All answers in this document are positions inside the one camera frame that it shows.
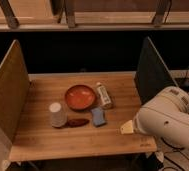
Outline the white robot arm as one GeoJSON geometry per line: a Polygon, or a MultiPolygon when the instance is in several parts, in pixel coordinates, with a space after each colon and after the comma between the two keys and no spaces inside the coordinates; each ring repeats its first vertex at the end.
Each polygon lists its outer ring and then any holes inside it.
{"type": "Polygon", "coordinates": [[[189,149],[189,95],[175,86],[164,88],[143,104],[120,131],[166,138],[189,149]]]}

